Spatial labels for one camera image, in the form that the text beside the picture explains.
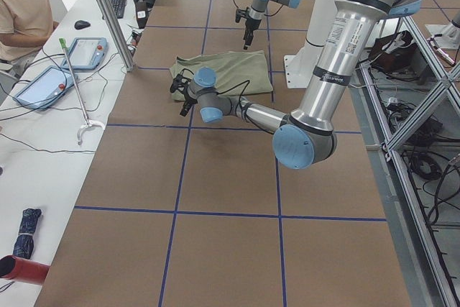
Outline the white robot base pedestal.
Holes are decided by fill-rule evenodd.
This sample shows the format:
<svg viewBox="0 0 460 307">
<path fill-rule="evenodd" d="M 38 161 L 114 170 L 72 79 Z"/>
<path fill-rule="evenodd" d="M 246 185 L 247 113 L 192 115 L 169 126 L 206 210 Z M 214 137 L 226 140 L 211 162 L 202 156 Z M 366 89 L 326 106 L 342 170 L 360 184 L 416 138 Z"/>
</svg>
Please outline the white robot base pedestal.
<svg viewBox="0 0 460 307">
<path fill-rule="evenodd" d="M 296 55 L 286 55 L 285 77 L 288 88 L 306 88 L 336 18 L 335 0 L 315 0 L 305 44 Z"/>
</svg>

